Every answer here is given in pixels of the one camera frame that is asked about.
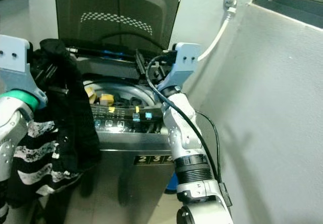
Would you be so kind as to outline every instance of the green ring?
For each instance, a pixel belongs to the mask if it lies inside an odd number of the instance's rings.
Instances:
[[[5,97],[5,96],[13,97],[25,102],[27,105],[29,105],[29,107],[33,111],[35,111],[39,105],[39,102],[36,97],[22,90],[11,90],[9,92],[6,92],[0,95],[0,97]]]

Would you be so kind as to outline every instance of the window frame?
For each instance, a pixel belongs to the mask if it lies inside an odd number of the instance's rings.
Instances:
[[[312,0],[253,0],[253,3],[323,28],[323,3]]]

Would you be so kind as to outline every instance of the top-load washing machine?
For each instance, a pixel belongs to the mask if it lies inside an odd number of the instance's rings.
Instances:
[[[59,38],[75,56],[85,88],[98,98],[113,95],[108,106],[92,101],[102,161],[59,204],[63,223],[147,223],[170,181],[168,133],[143,72],[168,48],[179,2],[56,0]],[[155,68],[152,77],[166,73]]]

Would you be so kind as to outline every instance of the washing machine lid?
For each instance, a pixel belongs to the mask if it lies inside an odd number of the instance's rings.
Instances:
[[[70,51],[146,58],[168,48],[180,0],[56,0],[59,38]]]

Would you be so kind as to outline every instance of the white hose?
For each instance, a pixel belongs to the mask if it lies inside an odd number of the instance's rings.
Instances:
[[[201,61],[203,60],[205,57],[207,57],[210,52],[215,48],[215,46],[217,45],[217,43],[219,42],[220,38],[222,37],[224,31],[226,30],[226,27],[229,23],[230,18],[226,18],[220,28],[220,31],[218,32],[217,36],[215,37],[215,39],[213,40],[212,44],[208,47],[207,50],[205,50],[204,53],[201,54],[201,56],[198,57],[198,60]]]

